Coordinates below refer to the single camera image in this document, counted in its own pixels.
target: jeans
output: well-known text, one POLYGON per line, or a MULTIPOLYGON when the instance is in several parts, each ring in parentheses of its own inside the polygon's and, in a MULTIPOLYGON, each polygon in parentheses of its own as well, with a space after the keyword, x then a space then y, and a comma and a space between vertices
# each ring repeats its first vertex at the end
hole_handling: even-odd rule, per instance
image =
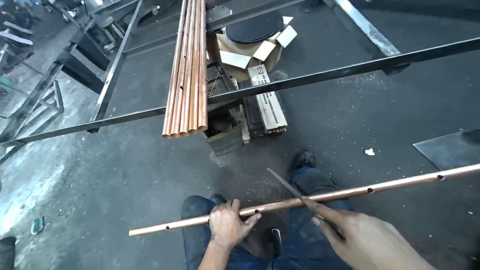
MULTIPOLYGON (((293 185, 304 194, 318 194, 337 190, 330 177, 319 169, 303 167, 293 174, 293 185)), ((324 202, 332 209, 352 210, 348 199, 324 202)), ((181 218, 208 215, 215 203, 201 196, 190 196, 183 203, 181 218)), ((188 270, 197 270, 210 241, 208 224, 182 228, 183 244, 188 270)), ((240 245, 232 249, 228 270, 351 270, 333 251, 325 235, 312 222, 312 211, 306 207, 290 210, 288 240, 279 257, 271 262, 257 258, 240 245)))

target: dark floor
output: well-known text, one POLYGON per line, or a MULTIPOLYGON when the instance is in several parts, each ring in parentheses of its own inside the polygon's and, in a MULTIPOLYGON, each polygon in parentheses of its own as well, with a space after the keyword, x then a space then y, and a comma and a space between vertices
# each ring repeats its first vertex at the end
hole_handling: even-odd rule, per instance
MULTIPOLYGON (((294 17, 298 36, 274 70, 294 77, 369 60, 329 10, 281 11, 294 17)), ((363 13, 402 52, 480 36, 480 25, 472 22, 363 13)), ((128 59, 107 116, 165 104, 172 53, 173 45, 128 59)), ((392 76, 374 72, 283 90, 288 131, 219 157, 199 135, 161 138, 163 116, 35 142, 32 147, 57 141, 53 161, 62 168, 46 198, 10 232, 23 235, 18 268, 184 269, 180 230, 136 237, 128 230, 177 220, 189 195, 220 193, 242 206, 288 198, 266 168, 286 175, 299 149, 315 152, 319 167, 341 187, 434 172, 411 144, 478 127, 479 60, 476 51, 414 64, 392 76), (371 147, 376 155, 365 155, 371 147), (29 236, 28 217, 34 215, 45 215, 49 225, 29 236)), ((46 162, 41 152, 29 155, 8 160, 0 170, 12 173, 17 166, 22 176, 20 170, 31 170, 24 166, 46 162)), ((436 268, 472 269, 480 239, 477 178, 375 193, 352 203, 391 222, 436 268)), ((259 228, 272 220, 280 219, 265 215, 259 228)))

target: open cardboard box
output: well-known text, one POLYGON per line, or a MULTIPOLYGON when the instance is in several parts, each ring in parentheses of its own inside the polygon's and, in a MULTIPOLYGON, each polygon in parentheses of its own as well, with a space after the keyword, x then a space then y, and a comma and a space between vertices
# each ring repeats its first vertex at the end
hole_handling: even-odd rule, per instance
POLYGON ((288 25, 293 17, 283 17, 284 27, 270 38, 251 44, 240 44, 231 41, 225 34, 217 34, 221 61, 228 73, 239 82, 248 80, 247 68, 265 65, 269 72, 280 60, 282 48, 286 47, 297 35, 288 25))

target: copper pipe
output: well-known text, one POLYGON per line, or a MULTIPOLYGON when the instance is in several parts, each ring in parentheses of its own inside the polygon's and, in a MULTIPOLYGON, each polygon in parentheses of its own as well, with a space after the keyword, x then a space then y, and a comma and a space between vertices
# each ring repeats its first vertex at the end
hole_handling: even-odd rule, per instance
POLYGON ((198 129, 207 129, 207 82, 206 82, 206 69, 207 69, 207 38, 206 38, 206 21, 205 21, 205 0, 200 0, 202 6, 200 14, 200 71, 199 71, 199 90, 198 90, 198 129))
MULTIPOLYGON (((330 201, 330 200, 335 200, 335 199, 348 198, 348 197, 352 197, 352 196, 359 196, 359 195, 363 195, 363 194, 371 194, 371 193, 374 193, 374 192, 380 192, 380 191, 394 189, 394 188, 398 188, 398 187, 404 187, 404 186, 408 186, 408 185, 412 185, 412 184, 443 181, 445 179, 455 178, 455 177, 462 176, 462 175, 467 174, 467 173, 474 173, 474 172, 480 172, 480 164, 465 166, 465 167, 446 170, 446 171, 441 171, 441 172, 418 175, 418 176, 413 176, 413 177, 409 177, 409 178, 403 178, 403 179, 388 181, 388 182, 379 183, 379 184, 372 184, 372 185, 367 185, 367 186, 362 186, 362 187, 354 187, 354 188, 348 188, 348 189, 343 189, 343 190, 337 190, 337 191, 333 191, 333 192, 327 192, 327 193, 323 193, 323 194, 310 195, 310 196, 308 196, 308 198, 311 199, 311 200, 314 200, 316 202, 324 202, 324 201, 330 201)), ((263 205, 259 205, 259 206, 255 206, 255 207, 248 207, 248 208, 240 209, 240 216, 247 217, 247 216, 251 216, 253 214, 266 213, 266 212, 277 211, 277 210, 281 210, 281 209, 294 208, 294 207, 299 207, 299 206, 302 206, 302 205, 303 205, 302 201, 300 201, 297 198, 289 199, 289 200, 285 200, 285 201, 281 201, 281 202, 263 204, 263 205)), ((144 234, 144 233, 154 233, 154 232, 159 232, 159 231, 165 231, 165 230, 171 230, 171 229, 176 229, 176 228, 182 228, 182 227, 189 227, 189 226, 204 224, 204 223, 208 222, 208 218, 209 218, 209 216, 205 215, 205 216, 201 216, 201 217, 197 217, 197 218, 191 218, 191 219, 186 219, 186 220, 180 220, 180 221, 165 223, 165 224, 161 224, 161 225, 155 225, 155 226, 151 226, 151 227, 134 229, 134 230, 130 230, 128 232, 128 235, 132 236, 132 235, 139 235, 139 234, 144 234)))
POLYGON ((188 118, 188 133, 198 132, 198 73, 200 58, 200 19, 201 0, 197 0, 195 12, 195 39, 193 44, 192 86, 190 92, 190 112, 188 118))
POLYGON ((188 136, 188 119, 190 112, 190 91, 192 87, 192 72, 197 68, 192 66, 193 62, 193 45, 195 40, 195 11, 197 10, 197 0, 192 0, 192 8, 190 13, 190 25, 188 28, 188 45, 187 45, 187 63, 185 65, 185 80, 183 81, 183 99, 180 116, 180 135, 188 136))
POLYGON ((165 110, 165 119, 163 121, 162 137, 170 139, 170 129, 172 127, 173 104, 175 102, 175 89, 177 87, 177 78, 179 75, 181 40, 183 38, 183 25, 187 9, 187 0, 181 4, 179 29, 177 34, 177 44, 175 45, 175 54, 173 55, 172 74, 170 76, 170 86, 168 87, 167 108, 165 110))
POLYGON ((183 26, 182 48, 179 66, 179 75, 177 78, 177 89, 175 92, 175 103, 173 105, 172 126, 170 128, 170 135, 172 137, 180 137, 180 117, 183 101, 183 81, 185 80, 185 65, 187 61, 188 48, 188 30, 190 27, 190 13, 192 10, 192 0, 188 0, 187 13, 185 17, 185 25, 183 26))

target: black shoe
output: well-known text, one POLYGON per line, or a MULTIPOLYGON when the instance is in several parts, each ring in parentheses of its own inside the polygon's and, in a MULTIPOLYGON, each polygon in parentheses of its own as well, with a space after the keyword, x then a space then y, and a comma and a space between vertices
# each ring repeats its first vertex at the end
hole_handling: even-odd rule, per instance
POLYGON ((315 168, 315 155, 313 153, 305 150, 297 153, 290 164, 290 175, 293 175, 296 169, 302 167, 315 168))
POLYGON ((213 194, 210 197, 210 200, 213 201, 215 203, 215 205, 221 205, 222 203, 227 202, 227 200, 225 200, 225 198, 223 198, 223 196, 219 195, 219 194, 213 194))

